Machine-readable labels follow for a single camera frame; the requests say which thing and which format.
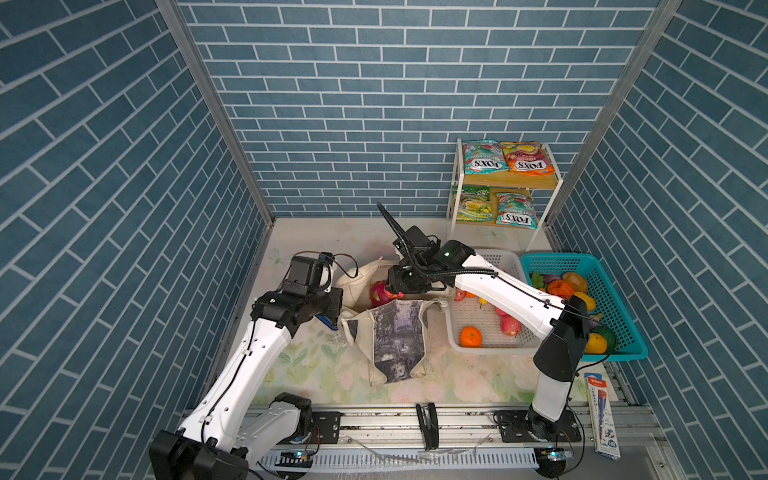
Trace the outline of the pink dragon fruit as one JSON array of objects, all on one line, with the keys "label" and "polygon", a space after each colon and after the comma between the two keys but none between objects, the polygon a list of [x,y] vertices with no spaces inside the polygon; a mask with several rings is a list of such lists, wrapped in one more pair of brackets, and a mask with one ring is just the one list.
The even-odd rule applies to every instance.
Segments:
[{"label": "pink dragon fruit", "polygon": [[374,308],[386,305],[393,300],[400,300],[404,297],[401,292],[392,293],[387,289],[387,282],[380,280],[374,282],[369,288],[369,300]]}]

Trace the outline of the cream canvas tote bag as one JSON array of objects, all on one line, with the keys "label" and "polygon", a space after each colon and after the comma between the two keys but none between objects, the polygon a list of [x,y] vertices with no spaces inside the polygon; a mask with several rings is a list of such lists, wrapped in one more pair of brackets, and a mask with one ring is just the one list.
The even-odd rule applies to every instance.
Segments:
[{"label": "cream canvas tote bag", "polygon": [[360,268],[358,276],[343,275],[339,328],[348,344],[367,360],[369,383],[383,386],[426,375],[428,313],[446,313],[441,295],[406,295],[376,306],[374,286],[384,283],[392,260],[379,258]]}]

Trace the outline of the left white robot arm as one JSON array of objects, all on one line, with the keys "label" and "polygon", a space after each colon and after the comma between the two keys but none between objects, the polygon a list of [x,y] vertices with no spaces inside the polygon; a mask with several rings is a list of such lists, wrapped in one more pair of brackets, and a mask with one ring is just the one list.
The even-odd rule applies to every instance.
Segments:
[{"label": "left white robot arm", "polygon": [[299,253],[277,289],[258,297],[251,320],[217,380],[175,431],[160,431],[149,447],[157,479],[246,479],[284,440],[304,440],[312,427],[310,400],[281,394],[254,424],[242,422],[251,401],[299,328],[318,318],[335,326],[343,291],[333,286],[336,257]]}]

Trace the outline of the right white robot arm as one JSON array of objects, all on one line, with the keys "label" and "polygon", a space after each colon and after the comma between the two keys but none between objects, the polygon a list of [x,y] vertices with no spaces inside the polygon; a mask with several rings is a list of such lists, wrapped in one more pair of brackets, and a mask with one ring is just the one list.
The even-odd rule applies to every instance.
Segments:
[{"label": "right white robot arm", "polygon": [[533,356],[538,383],[526,423],[536,439],[555,440],[588,344],[586,303],[537,290],[459,241],[441,244],[416,226],[405,230],[392,218],[388,222],[401,257],[388,271],[389,292],[416,295],[459,289],[489,301],[541,340]]}]

